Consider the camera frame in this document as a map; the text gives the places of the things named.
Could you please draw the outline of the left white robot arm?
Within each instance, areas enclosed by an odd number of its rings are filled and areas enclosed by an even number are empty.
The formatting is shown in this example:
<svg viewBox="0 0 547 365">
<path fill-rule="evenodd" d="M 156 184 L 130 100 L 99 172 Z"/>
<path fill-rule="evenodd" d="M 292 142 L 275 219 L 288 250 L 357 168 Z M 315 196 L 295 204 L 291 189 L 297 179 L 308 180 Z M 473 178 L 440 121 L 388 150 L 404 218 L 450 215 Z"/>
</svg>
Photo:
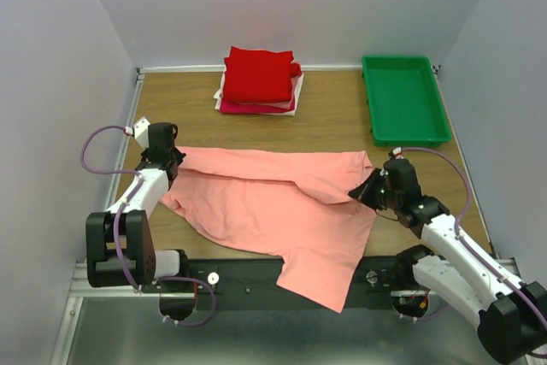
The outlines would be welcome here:
<svg viewBox="0 0 547 365">
<path fill-rule="evenodd" d="M 155 251 L 149 218 L 178 176 L 185 154 L 175 147 L 178 127 L 141 118 L 131 127 L 116 130 L 142 147 L 135 169 L 101 170 L 85 162 L 85 141 L 80 163 L 92 174 L 130 174 L 132 182 L 104 211 L 89 214 L 85 222 L 87 279 L 94 288 L 129 285 L 135 290 L 160 279 L 171 292 L 183 291 L 190 279 L 177 250 Z"/>
</svg>

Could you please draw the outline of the pink polo shirt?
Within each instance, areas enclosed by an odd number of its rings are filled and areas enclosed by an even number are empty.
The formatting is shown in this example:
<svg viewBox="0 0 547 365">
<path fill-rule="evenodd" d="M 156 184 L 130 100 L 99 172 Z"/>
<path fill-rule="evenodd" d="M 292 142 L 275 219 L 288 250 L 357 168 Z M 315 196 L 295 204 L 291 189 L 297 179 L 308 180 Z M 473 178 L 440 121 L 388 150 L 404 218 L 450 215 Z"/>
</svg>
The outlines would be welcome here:
<svg viewBox="0 0 547 365">
<path fill-rule="evenodd" d="M 279 287 L 344 308 L 375 213 L 350 198 L 373 172 L 364 151 L 185 147 L 161 202 L 219 245 L 279 256 Z"/>
</svg>

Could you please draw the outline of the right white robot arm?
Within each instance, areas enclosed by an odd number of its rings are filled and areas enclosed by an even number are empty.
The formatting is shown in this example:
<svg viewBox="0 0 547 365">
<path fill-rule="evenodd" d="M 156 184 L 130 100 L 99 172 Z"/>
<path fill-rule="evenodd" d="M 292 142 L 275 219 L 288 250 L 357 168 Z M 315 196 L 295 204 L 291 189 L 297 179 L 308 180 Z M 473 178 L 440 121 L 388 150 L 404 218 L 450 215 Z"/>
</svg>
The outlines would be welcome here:
<svg viewBox="0 0 547 365">
<path fill-rule="evenodd" d="M 398 254 L 395 283 L 438 294 L 474 327 L 487 353 L 501 364 L 542 358 L 546 345 L 546 290 L 527 283 L 485 252 L 435 197 L 422 193 L 414 166 L 392 158 L 349 193 L 375 211 L 389 209 L 423 244 Z"/>
</svg>

